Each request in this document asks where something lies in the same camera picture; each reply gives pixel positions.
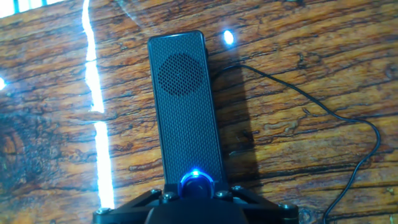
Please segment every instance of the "wooden table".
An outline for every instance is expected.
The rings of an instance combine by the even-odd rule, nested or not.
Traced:
[[[195,29],[212,74],[250,65],[374,123],[381,148],[331,219],[398,223],[397,15],[393,0],[69,0],[1,19],[0,223],[89,223],[98,182],[116,207],[162,188],[146,42]],[[246,70],[213,88],[230,183],[319,222],[372,149],[371,128]]]

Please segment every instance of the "wooden plank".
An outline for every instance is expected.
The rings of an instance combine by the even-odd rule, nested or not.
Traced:
[[[373,122],[379,152],[331,214],[385,223],[398,213],[396,1],[90,1],[104,113],[90,111],[83,1],[0,20],[0,223],[88,223],[96,210],[98,130],[106,124],[116,206],[164,183],[146,42],[201,30],[211,73],[243,63],[293,83],[347,117]],[[229,29],[233,47],[223,43]],[[247,70],[213,84],[231,184],[300,206],[317,223],[374,145],[293,90]]]

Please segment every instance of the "screw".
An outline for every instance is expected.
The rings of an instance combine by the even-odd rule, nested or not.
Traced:
[[[150,190],[150,192],[151,192],[152,194],[156,194],[156,193],[161,192],[161,190],[159,190],[159,189],[152,189],[152,190]]]
[[[112,211],[110,208],[99,208],[97,211],[95,211],[98,215],[103,215],[108,212]]]
[[[241,186],[235,186],[235,187],[233,187],[232,189],[233,189],[233,190],[242,190],[243,187],[241,187]]]
[[[175,193],[173,193],[173,192],[166,192],[166,193],[164,193],[164,194],[162,195],[162,198],[163,198],[163,199],[166,199],[166,200],[170,200],[170,199],[172,199],[174,196],[175,196]]]
[[[218,192],[216,192],[216,197],[218,198],[225,198],[228,196],[228,191],[226,190],[220,190]]]

